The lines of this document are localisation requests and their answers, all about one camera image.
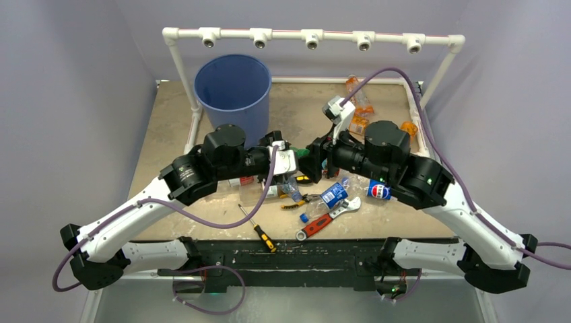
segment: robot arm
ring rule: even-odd
[[[68,250],[87,239],[70,261],[74,276],[93,290],[110,285],[125,273],[178,269],[194,261],[198,252],[188,250],[186,238],[152,243],[129,240],[173,211],[214,193],[219,180],[267,174],[276,148],[273,178],[285,182],[297,172],[295,153],[289,150],[289,143],[282,140],[279,131],[269,133],[259,146],[247,150],[244,140],[244,131],[239,127],[220,126],[206,135],[204,144],[176,158],[147,187],[113,212],[83,227],[64,227],[60,233]],[[110,222],[89,235],[105,221]]]
[[[350,102],[340,106],[338,98],[328,102],[323,112],[335,128],[307,147],[310,153],[300,158],[300,170],[318,182],[327,159],[329,176],[341,168],[384,182],[399,202],[435,217],[459,236],[456,244],[388,238],[379,263],[396,270],[426,268],[462,275],[491,293],[524,287],[529,269],[521,263],[524,255],[518,249],[535,252],[535,237],[511,232],[478,207],[487,222],[515,242],[515,247],[510,246],[470,210],[462,188],[446,168],[410,153],[409,134],[394,123],[370,124],[364,144],[353,138],[346,130],[346,118],[351,120],[354,110]]]

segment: pliers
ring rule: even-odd
[[[295,204],[291,204],[291,205],[282,205],[281,209],[282,210],[293,210],[293,209],[297,209],[298,207],[301,207],[302,205],[309,203],[311,201],[313,201],[314,199],[318,198],[319,194],[303,194],[302,195],[302,200],[295,203]]]

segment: orange object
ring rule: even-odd
[[[345,82],[347,92],[351,93],[358,84],[359,80],[357,77],[355,75],[349,75],[349,79]],[[371,114],[374,114],[373,105],[371,105],[371,102],[363,92],[363,89],[360,89],[351,97],[351,103],[355,106],[356,116],[370,116]]]
[[[369,120],[361,116],[354,116],[349,124],[349,131],[356,133],[357,135],[364,135],[365,128],[369,125]]]
[[[418,127],[416,127],[412,122],[410,121],[405,121],[403,122],[403,124],[401,125],[401,130],[404,130],[406,132],[409,133],[409,135],[411,136],[411,142],[412,139],[414,138],[414,135],[416,135],[416,133],[418,132]]]

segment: table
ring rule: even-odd
[[[367,85],[366,95],[375,108],[370,120],[391,120],[400,125],[410,120],[405,90],[400,85]],[[346,94],[344,84],[274,83],[270,91],[269,131],[281,130],[284,139],[294,147],[305,147],[313,139],[326,133],[331,123],[321,112],[323,105],[333,96]],[[145,140],[131,183],[129,197],[145,188],[159,171],[183,153],[191,126],[191,107],[181,82],[160,84]],[[199,125],[197,143],[213,131],[208,117],[203,114]],[[411,151],[418,150],[417,143]],[[334,180],[323,179],[318,184],[301,187],[302,193],[320,193]],[[244,215],[238,208],[238,194],[220,199],[201,199],[187,207],[194,215],[216,223],[233,223]],[[254,216],[264,230],[274,239],[294,239],[304,226],[299,214],[304,209],[282,211],[281,204],[291,200],[266,201]],[[252,225],[246,222],[232,229],[214,229],[200,225],[180,214],[171,214],[144,232],[137,240],[171,240],[189,236],[200,240],[258,239]],[[445,238],[453,236],[449,228],[434,218],[396,201],[364,199],[357,213],[348,213],[311,239],[335,238]]]

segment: wrench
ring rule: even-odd
[[[309,223],[308,225],[306,225],[306,227],[304,227],[298,233],[296,233],[296,239],[299,241],[303,241],[309,238],[310,236],[313,236],[317,232],[319,232],[326,225],[330,224],[330,222],[332,222],[334,218],[340,216],[345,212],[357,211],[360,207],[361,207],[360,197],[356,197],[351,201],[345,199],[333,211],[321,215],[319,219],[313,221],[312,223]]]

